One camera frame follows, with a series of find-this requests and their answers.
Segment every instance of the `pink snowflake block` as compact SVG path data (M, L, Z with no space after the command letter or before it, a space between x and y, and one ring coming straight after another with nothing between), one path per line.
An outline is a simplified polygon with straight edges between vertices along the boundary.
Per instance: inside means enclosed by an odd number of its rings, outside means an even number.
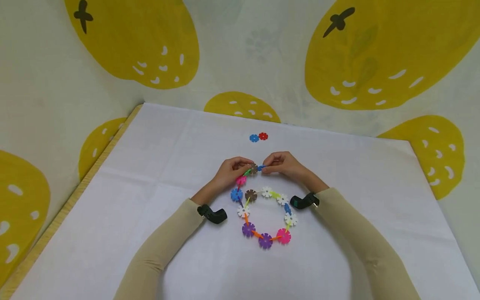
M247 183L247 176L240 176L237 178L237 185L242 186Z
M290 235L290 231L286 230L285 228L280 229L276 236L278 237L278 241L282 244L288 244L292 239L292 235Z

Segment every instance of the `black wristband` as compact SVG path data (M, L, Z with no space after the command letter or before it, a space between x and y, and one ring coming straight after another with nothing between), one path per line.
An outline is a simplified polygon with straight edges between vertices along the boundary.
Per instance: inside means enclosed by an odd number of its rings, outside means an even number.
M197 208L197 212L202 217L215 224L220 224L227 219L227 213L223 208L216 212L213 212L212 209L206 204L199 206Z

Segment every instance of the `black sensor device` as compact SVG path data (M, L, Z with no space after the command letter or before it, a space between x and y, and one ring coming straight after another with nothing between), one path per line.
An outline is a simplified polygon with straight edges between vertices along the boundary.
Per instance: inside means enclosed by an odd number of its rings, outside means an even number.
M290 205L296 209L304 209L312 204L315 204L315 206L320 204L320 200L318 200L312 192L307 194L303 199L297 196L293 196L292 199L290 199Z
M213 212L212 209L206 204L199 206L197 208L197 212L202 217L205 217L207 220L215 224L220 224L227 219L227 213L223 208Z

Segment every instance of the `beige sleeve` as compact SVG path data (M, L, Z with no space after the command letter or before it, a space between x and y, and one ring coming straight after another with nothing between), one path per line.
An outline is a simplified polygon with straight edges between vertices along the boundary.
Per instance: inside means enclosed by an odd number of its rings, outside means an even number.
M315 195L315 213L349 242L367 271L375 300L420 300L402 260L380 232L334 188Z
M156 300L160 274L204 218L198 205L185 200L132 258L114 300Z

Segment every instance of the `red snowflake block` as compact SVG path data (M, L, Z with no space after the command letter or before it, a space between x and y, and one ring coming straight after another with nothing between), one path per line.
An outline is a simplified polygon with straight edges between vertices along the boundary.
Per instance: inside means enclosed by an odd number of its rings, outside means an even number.
M258 135L258 137L262 140L262 141L265 141L266 139L268 139L268 134L266 134L265 132L262 132Z

